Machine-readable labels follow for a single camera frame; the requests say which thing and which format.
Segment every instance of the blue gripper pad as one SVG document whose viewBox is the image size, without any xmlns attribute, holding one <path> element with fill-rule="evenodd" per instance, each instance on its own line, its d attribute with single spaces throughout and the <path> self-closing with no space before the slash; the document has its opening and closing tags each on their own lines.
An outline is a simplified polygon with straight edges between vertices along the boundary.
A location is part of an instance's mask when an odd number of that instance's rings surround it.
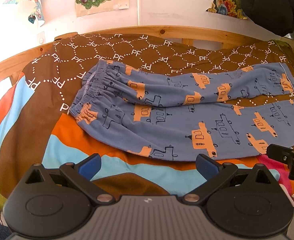
<svg viewBox="0 0 294 240">
<path fill-rule="evenodd" d="M 86 179 L 91 180 L 93 176 L 97 174 L 101 167 L 102 160 L 99 154 L 95 154 L 93 158 L 91 158 L 89 161 L 85 162 L 78 168 L 78 173 Z"/>
<path fill-rule="evenodd" d="M 206 180 L 209 180 L 216 176 L 223 166 L 218 163 L 214 164 L 213 161 L 207 160 L 207 158 L 199 154 L 196 158 L 196 169 Z"/>
</svg>

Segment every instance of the wooden bed frame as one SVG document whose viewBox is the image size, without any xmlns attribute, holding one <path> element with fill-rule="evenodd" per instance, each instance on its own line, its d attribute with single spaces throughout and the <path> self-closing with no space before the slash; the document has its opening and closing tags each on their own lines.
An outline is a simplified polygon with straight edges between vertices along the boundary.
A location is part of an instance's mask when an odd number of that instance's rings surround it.
<svg viewBox="0 0 294 240">
<path fill-rule="evenodd" d="M 222 49 L 248 45 L 260 41 L 258 39 L 237 33 L 187 26 L 134 26 L 90 32 L 90 34 L 95 33 L 133 33 L 152 35 L 160 38 L 180 38 L 182 39 L 182 44 L 186 45 L 193 45 L 193 40 L 216 41 L 221 42 Z M 56 37 L 55 40 L 72 37 L 76 34 L 77 33 L 67 33 Z M 281 38 L 280 40 L 290 44 L 294 53 L 293 40 L 288 38 Z M 17 82 L 19 74 L 23 68 L 30 61 L 50 49 L 53 43 L 54 42 L 46 43 L 44 45 L 26 50 L 0 62 L 0 81 L 10 77 L 10 81 L 12 85 L 14 85 Z"/>
</svg>

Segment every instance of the screw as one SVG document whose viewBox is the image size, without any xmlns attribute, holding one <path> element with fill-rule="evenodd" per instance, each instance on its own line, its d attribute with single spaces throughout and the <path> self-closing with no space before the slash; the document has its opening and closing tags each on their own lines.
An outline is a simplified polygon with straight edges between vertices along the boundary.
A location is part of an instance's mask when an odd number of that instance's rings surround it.
<svg viewBox="0 0 294 240">
<path fill-rule="evenodd" d="M 100 194 L 100 195 L 98 195 L 97 200 L 100 201 L 100 202 L 107 203 L 107 202 L 112 201 L 112 195 Z"/>
<path fill-rule="evenodd" d="M 184 199 L 188 202 L 197 202 L 199 200 L 199 196 L 197 194 L 187 194 L 184 196 Z"/>
</svg>

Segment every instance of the bed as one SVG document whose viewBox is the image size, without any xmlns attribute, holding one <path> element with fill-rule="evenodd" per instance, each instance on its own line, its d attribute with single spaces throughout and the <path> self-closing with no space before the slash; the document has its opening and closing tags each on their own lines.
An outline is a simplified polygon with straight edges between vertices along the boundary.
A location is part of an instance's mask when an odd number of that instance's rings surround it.
<svg viewBox="0 0 294 240">
<path fill-rule="evenodd" d="M 179 38 L 182 43 L 167 40 L 170 38 Z M 197 49 L 193 47 L 194 40 L 220 42 L 222 47 L 219 51 Z M 162 55 L 157 50 L 161 46 L 166 53 L 172 50 L 172 54 Z M 186 26 L 135 26 L 81 35 L 67 33 L 0 62 L 0 81 L 9 77 L 13 85 L 0 100 L 0 209 L 33 163 L 57 168 L 93 153 L 102 157 L 102 169 L 94 183 L 116 198 L 121 194 L 183 195 L 205 182 L 194 162 L 170 162 L 125 153 L 91 138 L 76 125 L 69 115 L 69 105 L 81 87 L 85 71 L 99 59 L 122 60 L 143 71 L 168 76 L 195 69 L 200 73 L 219 73 L 251 64 L 285 62 L 294 76 L 294 41 L 260 41 Z M 71 70 L 74 64 L 77 71 Z M 289 99 L 294 99 L 294 93 L 227 103 L 256 106 Z M 240 168 L 264 163 L 288 193 L 294 193 L 288 168 L 266 155 L 229 161 Z"/>
</svg>

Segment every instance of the pajama pants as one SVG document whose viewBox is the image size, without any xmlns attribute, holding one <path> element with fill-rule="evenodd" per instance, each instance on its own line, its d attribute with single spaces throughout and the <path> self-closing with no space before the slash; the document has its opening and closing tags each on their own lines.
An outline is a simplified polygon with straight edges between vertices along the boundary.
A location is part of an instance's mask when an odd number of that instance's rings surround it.
<svg viewBox="0 0 294 240">
<path fill-rule="evenodd" d="M 167 77 L 100 60 L 83 78 L 70 113 L 93 138 L 145 157 L 195 161 L 265 154 L 294 145 L 294 101 L 240 107 L 235 98 L 290 94 L 286 64 Z"/>
</svg>

